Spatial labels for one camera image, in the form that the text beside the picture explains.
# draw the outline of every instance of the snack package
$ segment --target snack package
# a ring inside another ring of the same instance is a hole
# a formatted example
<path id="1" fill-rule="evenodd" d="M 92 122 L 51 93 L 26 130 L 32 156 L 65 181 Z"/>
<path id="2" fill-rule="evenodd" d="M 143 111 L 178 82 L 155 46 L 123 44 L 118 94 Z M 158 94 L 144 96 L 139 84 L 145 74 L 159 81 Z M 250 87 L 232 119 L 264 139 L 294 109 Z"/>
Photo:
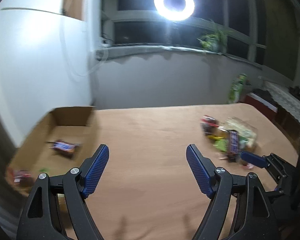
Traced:
<path id="1" fill-rule="evenodd" d="M 9 177 L 9 180 L 13 182 L 15 187 L 25 189 L 27 192 L 30 192 L 34 185 L 34 178 L 29 171 L 15 171 L 8 168 L 7 176 Z"/>
<path id="2" fill-rule="evenodd" d="M 240 149 L 240 151 L 246 150 L 248 142 L 249 141 L 247 140 L 247 138 L 239 136 L 239 149 Z"/>
<path id="3" fill-rule="evenodd" d="M 218 121 L 213 117 L 204 115 L 201 119 L 201 128 L 206 136 L 214 135 L 214 130 L 218 127 Z"/>
<path id="4" fill-rule="evenodd" d="M 254 152 L 258 133 L 256 128 L 236 117 L 229 117 L 222 125 L 223 129 L 236 130 L 247 141 L 244 150 Z"/>
<path id="5" fill-rule="evenodd" d="M 239 154 L 239 134 L 236 130 L 229 130 L 227 157 L 230 162 L 236 162 Z"/>
<path id="6" fill-rule="evenodd" d="M 220 140 L 215 141 L 213 146 L 216 147 L 219 151 L 226 152 L 228 146 L 228 140 L 222 138 Z"/>
<path id="7" fill-rule="evenodd" d="M 66 157 L 72 158 L 78 146 L 78 144 L 72 144 L 58 140 L 53 143 L 52 149 Z"/>
<path id="8" fill-rule="evenodd" d="M 230 88 L 228 104 L 238 103 L 243 86 L 246 82 L 247 75 L 240 74 L 233 82 Z"/>
<path id="9" fill-rule="evenodd" d="M 239 158 L 239 163 L 242 165 L 242 168 L 246 169 L 246 170 L 250 170 L 254 167 L 253 164 L 251 163 L 247 163 L 246 161 L 244 161 L 243 159 Z"/>
<path id="10" fill-rule="evenodd" d="M 215 140 L 215 141 L 223 139 L 223 137 L 221 137 L 221 136 L 215 136 L 215 135 L 208 135 L 207 137 L 209 139 Z"/>
<path id="11" fill-rule="evenodd" d="M 222 138 L 228 138 L 229 137 L 229 131 L 225 129 L 224 126 L 218 126 L 214 130 L 214 136 L 222 137 Z"/>

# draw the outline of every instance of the metal screw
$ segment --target metal screw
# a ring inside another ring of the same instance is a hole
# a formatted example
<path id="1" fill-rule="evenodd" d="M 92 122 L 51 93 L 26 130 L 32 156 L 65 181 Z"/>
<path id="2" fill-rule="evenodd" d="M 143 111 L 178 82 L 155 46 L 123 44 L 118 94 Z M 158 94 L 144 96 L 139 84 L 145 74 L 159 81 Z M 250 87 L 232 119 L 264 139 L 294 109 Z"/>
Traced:
<path id="1" fill-rule="evenodd" d="M 221 168 L 221 167 L 217 168 L 217 173 L 222 174 L 222 173 L 225 173 L 225 172 L 226 172 L 226 170 L 224 168 Z"/>
<path id="2" fill-rule="evenodd" d="M 252 178 L 252 179 L 256 179 L 257 178 L 257 175 L 253 172 L 250 172 L 249 173 L 249 177 Z"/>
<path id="3" fill-rule="evenodd" d="M 45 174 L 45 173 L 41 173 L 39 175 L 39 179 L 45 179 L 46 177 L 47 177 L 47 174 Z"/>
<path id="4" fill-rule="evenodd" d="M 77 174 L 79 172 L 79 169 L 78 168 L 73 168 L 71 169 L 70 171 L 72 174 Z"/>

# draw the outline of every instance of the potted plant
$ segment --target potted plant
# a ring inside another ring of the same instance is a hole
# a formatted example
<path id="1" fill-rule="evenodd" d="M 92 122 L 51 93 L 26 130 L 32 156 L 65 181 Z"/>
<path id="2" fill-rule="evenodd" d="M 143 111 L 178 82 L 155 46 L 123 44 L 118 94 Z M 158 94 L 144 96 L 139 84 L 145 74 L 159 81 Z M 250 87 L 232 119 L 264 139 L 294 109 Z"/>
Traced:
<path id="1" fill-rule="evenodd" d="M 214 32 L 206 33 L 198 38 L 198 40 L 205 50 L 226 52 L 228 32 L 218 29 L 218 26 L 213 21 L 211 22 L 213 23 Z"/>

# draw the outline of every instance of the window frame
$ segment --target window frame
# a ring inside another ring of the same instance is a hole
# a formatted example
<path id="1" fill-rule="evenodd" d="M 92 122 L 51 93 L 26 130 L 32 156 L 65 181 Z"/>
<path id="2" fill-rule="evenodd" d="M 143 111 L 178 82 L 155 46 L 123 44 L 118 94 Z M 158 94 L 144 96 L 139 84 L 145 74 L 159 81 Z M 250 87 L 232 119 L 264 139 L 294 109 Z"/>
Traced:
<path id="1" fill-rule="evenodd" d="M 220 30 L 228 32 L 228 36 L 242 41 L 249 46 L 248 61 L 254 62 L 257 55 L 257 47 L 266 49 L 265 45 L 258 44 L 258 14 L 255 0 L 248 0 L 249 7 L 249 21 L 250 21 L 250 36 L 240 33 L 229 27 L 229 12 L 228 0 L 223 0 L 223 17 L 224 25 L 216 24 Z M 103 0 L 102 8 L 102 33 L 115 41 L 114 24 L 119 22 L 166 22 L 167 20 L 160 16 L 156 11 L 149 10 L 125 10 L 118 11 L 118 0 Z M 191 27 L 198 27 L 213 31 L 213 24 L 204 19 L 190 17 L 179 24 L 188 25 Z"/>

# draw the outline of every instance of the lace tablecloth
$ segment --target lace tablecloth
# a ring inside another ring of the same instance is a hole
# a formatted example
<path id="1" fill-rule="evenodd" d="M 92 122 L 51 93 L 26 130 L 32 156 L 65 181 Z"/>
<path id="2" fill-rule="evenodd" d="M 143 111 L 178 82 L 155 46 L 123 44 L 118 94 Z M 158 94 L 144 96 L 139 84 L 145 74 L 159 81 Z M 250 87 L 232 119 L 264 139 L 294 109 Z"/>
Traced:
<path id="1" fill-rule="evenodd" d="M 300 101 L 289 93 L 288 88 L 265 81 L 264 89 L 269 91 L 274 101 L 300 122 Z"/>

